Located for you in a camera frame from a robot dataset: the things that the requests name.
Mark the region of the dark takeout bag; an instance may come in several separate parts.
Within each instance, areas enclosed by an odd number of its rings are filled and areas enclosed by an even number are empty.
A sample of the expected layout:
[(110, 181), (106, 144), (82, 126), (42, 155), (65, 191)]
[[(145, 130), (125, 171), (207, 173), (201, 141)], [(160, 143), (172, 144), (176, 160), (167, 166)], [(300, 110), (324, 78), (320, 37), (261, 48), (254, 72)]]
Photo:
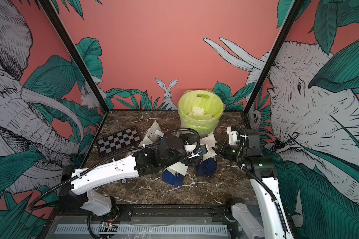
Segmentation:
[(206, 146), (207, 153), (202, 156), (200, 164), (195, 167), (196, 175), (212, 177), (217, 169), (216, 153), (213, 150), (216, 140), (213, 132), (202, 138), (200, 143)]

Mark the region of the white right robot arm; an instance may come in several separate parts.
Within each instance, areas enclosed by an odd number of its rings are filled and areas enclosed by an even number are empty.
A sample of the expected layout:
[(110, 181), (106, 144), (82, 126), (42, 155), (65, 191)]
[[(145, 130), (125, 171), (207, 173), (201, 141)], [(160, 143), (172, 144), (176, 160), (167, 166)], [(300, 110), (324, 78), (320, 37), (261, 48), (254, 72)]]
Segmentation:
[(273, 159), (265, 156), (259, 133), (244, 126), (229, 126), (228, 139), (217, 146), (224, 159), (236, 162), (246, 173), (254, 189), (261, 222), (244, 203), (230, 203), (227, 219), (236, 221), (247, 239), (295, 239), (292, 221), (288, 220), (279, 192), (278, 174)]

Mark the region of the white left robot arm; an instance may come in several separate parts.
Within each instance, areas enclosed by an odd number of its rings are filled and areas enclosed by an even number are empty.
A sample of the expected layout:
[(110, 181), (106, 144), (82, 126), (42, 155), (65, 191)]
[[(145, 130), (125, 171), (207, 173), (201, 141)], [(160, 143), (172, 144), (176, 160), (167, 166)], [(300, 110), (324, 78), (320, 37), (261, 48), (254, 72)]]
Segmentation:
[(191, 128), (179, 128), (167, 133), (150, 128), (140, 145), (133, 148), (133, 154), (115, 160), (114, 157), (103, 160), (88, 169), (75, 169), (69, 178), (42, 193), (29, 204), (29, 210), (37, 210), (55, 202), (37, 206), (37, 202), (60, 189), (67, 189), (67, 195), (84, 195), (79, 208), (97, 216), (116, 214), (116, 204), (110, 197), (94, 191), (94, 188), (115, 181), (137, 178), (163, 171), (162, 180), (173, 186), (181, 186), (189, 166), (200, 165), (214, 155), (214, 134), (206, 137)]

